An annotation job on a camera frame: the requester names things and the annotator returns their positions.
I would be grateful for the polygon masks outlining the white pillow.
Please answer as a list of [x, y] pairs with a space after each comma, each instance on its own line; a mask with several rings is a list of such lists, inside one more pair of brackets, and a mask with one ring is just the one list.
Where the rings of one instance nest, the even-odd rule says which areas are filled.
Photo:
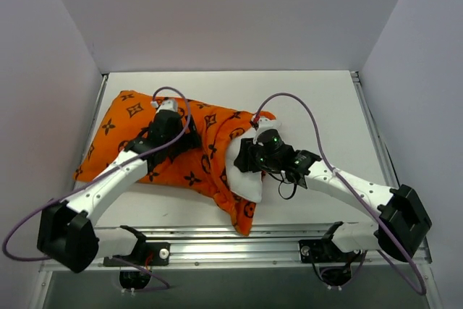
[[225, 154], [225, 170], [229, 189], [233, 193], [250, 202], [259, 203], [263, 194], [261, 172], [241, 172], [234, 165], [234, 160], [239, 153], [241, 139], [253, 139], [254, 134], [254, 129], [251, 129], [230, 142]]

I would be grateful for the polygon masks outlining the orange patterned pillowcase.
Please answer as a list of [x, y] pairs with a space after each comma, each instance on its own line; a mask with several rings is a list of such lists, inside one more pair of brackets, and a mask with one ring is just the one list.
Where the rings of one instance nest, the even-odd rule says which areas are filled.
[[[80, 182], [89, 182], [100, 174], [137, 136], [145, 136], [153, 121], [155, 109], [152, 96], [123, 90], [106, 111], [87, 155], [74, 173]], [[189, 99], [177, 99], [179, 114], [187, 118], [192, 112], [197, 133], [202, 141], [199, 148], [176, 158], [168, 158], [140, 179], [143, 184], [166, 185], [192, 189], [214, 200], [227, 212], [231, 224], [241, 235], [252, 229], [256, 204], [230, 188], [225, 155], [231, 141], [251, 130], [252, 114], [223, 106], [214, 106]]]

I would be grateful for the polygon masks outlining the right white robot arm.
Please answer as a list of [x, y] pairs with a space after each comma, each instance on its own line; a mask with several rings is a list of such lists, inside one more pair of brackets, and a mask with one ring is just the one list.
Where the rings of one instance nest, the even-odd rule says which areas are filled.
[[366, 223], [335, 223], [321, 243], [322, 254], [338, 260], [356, 250], [378, 250], [406, 262], [419, 249], [432, 222], [415, 189], [378, 185], [336, 167], [319, 155], [295, 150], [275, 129], [257, 138], [239, 136], [226, 149], [229, 187], [239, 197], [259, 203], [261, 174], [280, 175], [281, 181], [329, 195], [370, 217]]

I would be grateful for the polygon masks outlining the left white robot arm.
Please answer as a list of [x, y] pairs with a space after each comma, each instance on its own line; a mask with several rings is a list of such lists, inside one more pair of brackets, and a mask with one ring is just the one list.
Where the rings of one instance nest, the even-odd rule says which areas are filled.
[[130, 140], [114, 161], [76, 195], [52, 203], [41, 212], [37, 248], [69, 270], [80, 273], [97, 258], [118, 258], [143, 265], [158, 251], [133, 227], [95, 231], [115, 200], [167, 158], [202, 145], [192, 115], [157, 111], [147, 130]]

